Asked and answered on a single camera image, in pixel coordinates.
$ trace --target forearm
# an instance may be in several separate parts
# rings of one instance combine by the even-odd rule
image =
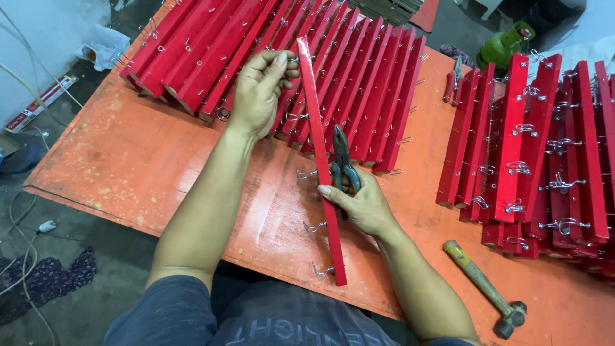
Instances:
[[[421,342],[438,337],[478,340],[472,319],[457,293],[394,225],[376,237],[408,324]]]
[[[211,277],[237,218],[254,143],[230,129],[220,135],[158,242],[148,286],[169,273],[185,273],[211,289]]]

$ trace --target white plastic bag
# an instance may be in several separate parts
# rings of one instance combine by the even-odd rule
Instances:
[[[96,24],[84,38],[84,43],[75,51],[75,56],[94,63],[97,71],[112,69],[130,46],[130,38],[119,31]]]

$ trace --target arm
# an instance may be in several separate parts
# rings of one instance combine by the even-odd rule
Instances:
[[[355,196],[324,185],[319,191],[343,208],[359,229],[374,237],[406,320],[419,341],[426,344],[439,337],[455,337],[481,346],[466,306],[397,223],[376,179],[361,169],[357,173],[362,187]]]
[[[171,275],[194,276],[212,289],[215,271],[241,201],[250,155],[269,133],[286,78],[299,75],[289,51],[264,50],[237,77],[233,113],[203,171],[164,230],[154,254],[146,288]]]

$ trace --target green gas cylinder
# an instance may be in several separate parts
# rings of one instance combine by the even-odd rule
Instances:
[[[510,57],[521,52],[523,43],[534,38],[536,33],[529,24],[517,22],[503,33],[496,33],[480,48],[476,63],[482,70],[492,62],[496,68],[508,68]]]

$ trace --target stack of red slats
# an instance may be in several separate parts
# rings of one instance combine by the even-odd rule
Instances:
[[[486,246],[561,258],[615,284],[615,74],[604,62],[592,79],[586,61],[560,73],[561,55],[533,58],[511,58],[498,100],[492,65],[464,77],[477,90],[461,95],[436,203],[483,224]]]
[[[355,162],[391,173],[426,39],[347,6],[336,0],[183,0],[163,21],[146,26],[149,36],[121,76],[137,91],[177,100],[208,123],[225,121],[242,65],[263,49],[296,52],[296,38],[307,37],[327,151],[339,125]],[[311,155],[303,86],[300,79],[293,83],[280,97],[271,132]]]

